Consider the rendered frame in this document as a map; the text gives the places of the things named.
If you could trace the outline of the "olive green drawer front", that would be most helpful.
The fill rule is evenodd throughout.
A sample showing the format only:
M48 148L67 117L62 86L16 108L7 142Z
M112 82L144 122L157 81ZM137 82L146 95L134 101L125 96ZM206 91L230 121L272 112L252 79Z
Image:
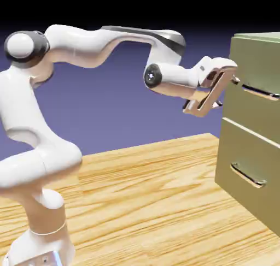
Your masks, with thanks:
M255 188L230 168L266 180ZM280 144L227 118L222 119L215 182L280 237Z
M230 58L238 65L238 84L225 91L223 116L280 144L280 101L242 89L242 85L280 94L280 33L236 34Z

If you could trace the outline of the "olive green cabinet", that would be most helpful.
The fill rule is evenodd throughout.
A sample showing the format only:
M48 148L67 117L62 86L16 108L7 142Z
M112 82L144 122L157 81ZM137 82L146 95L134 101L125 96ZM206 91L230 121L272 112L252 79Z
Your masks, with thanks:
M280 237L280 32L232 37L216 183Z

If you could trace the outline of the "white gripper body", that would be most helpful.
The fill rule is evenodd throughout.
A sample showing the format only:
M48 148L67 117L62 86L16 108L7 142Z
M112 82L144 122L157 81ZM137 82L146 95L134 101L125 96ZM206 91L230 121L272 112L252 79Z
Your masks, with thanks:
M237 64L228 58L204 57L194 66L197 73L195 92L186 100L183 113L204 117L213 109L234 75Z

